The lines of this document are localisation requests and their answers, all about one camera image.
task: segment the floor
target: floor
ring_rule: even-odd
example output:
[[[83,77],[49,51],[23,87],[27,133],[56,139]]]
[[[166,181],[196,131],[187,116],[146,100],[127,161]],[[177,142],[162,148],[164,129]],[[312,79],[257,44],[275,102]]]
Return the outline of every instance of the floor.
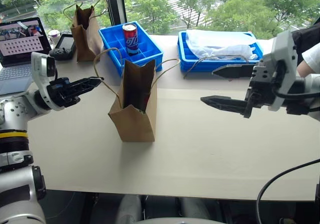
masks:
[[[82,224],[81,215],[86,195],[78,192],[51,191],[40,201],[47,224]],[[100,194],[90,224],[113,224],[123,195]],[[202,199],[212,220],[228,224],[255,224],[255,202]],[[179,217],[174,197],[148,196],[146,219]],[[264,224],[278,224],[280,218],[294,218],[297,224],[318,224],[314,203],[263,202]]]

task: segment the laptop screen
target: laptop screen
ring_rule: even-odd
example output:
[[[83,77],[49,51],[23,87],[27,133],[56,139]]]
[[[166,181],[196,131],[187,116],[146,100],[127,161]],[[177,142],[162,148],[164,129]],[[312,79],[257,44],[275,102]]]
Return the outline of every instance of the laptop screen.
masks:
[[[51,50],[39,18],[0,24],[0,63],[3,67],[31,62],[31,53]]]

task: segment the window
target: window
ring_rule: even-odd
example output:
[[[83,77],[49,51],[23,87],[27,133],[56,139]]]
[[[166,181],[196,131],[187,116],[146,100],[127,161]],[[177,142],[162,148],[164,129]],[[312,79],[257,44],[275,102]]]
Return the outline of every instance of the window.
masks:
[[[90,7],[97,0],[0,0],[0,22],[39,16],[46,33],[52,29],[70,30],[71,21],[62,13],[63,9],[75,2],[82,8]],[[95,7],[95,13],[100,14],[106,9],[106,3],[101,1]],[[66,10],[70,17],[74,15],[75,7]],[[108,11],[97,18],[101,27],[111,25]]]
[[[251,31],[268,39],[285,29],[308,27],[319,17],[319,0],[124,0],[128,21],[149,34],[187,28]]]

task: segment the blue bin divider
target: blue bin divider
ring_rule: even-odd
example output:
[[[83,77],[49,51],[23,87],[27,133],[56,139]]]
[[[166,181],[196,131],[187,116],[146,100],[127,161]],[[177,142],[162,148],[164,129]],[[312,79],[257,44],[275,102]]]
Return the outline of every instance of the blue bin divider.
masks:
[[[254,34],[250,32],[241,32],[247,35],[250,35],[255,38]],[[186,72],[188,71],[195,62],[198,61],[198,58],[192,53],[192,51],[188,48],[186,43],[186,32],[180,31],[178,36],[178,54],[181,60],[180,68],[181,71]],[[258,58],[255,60],[249,60],[249,64],[255,65],[262,57],[263,57],[263,50],[258,42],[250,45],[250,47],[255,47],[253,53],[255,53]],[[246,61],[237,58],[232,60],[203,60],[196,67],[194,67],[190,72],[212,72],[215,69],[225,66],[227,64],[245,64]]]
[[[117,50],[112,50],[108,54],[116,66],[118,74],[122,76],[122,71],[125,66],[125,59],[139,65],[143,66],[152,59],[155,59],[155,65],[159,65],[162,62],[162,57],[164,55],[163,51],[156,45],[156,43],[151,39],[147,32],[138,24],[134,23],[138,30],[138,47],[139,53],[133,56],[127,54],[125,36],[123,33],[123,24],[111,26],[108,28],[102,28],[99,30],[99,34],[103,40],[105,49],[108,48],[118,48],[122,55],[122,63],[120,64],[120,56]],[[157,71],[162,70],[162,65],[160,65]]]

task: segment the cup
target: cup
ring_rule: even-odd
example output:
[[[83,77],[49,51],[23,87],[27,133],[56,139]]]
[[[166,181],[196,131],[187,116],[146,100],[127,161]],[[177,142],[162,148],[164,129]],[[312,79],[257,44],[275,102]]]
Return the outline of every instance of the cup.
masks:
[[[56,45],[56,44],[58,43],[59,39],[60,39],[60,32],[59,32],[59,30],[56,30],[56,29],[51,30],[51,31],[49,31],[48,34],[49,34],[49,39],[51,40],[51,42],[52,42],[54,45]]]

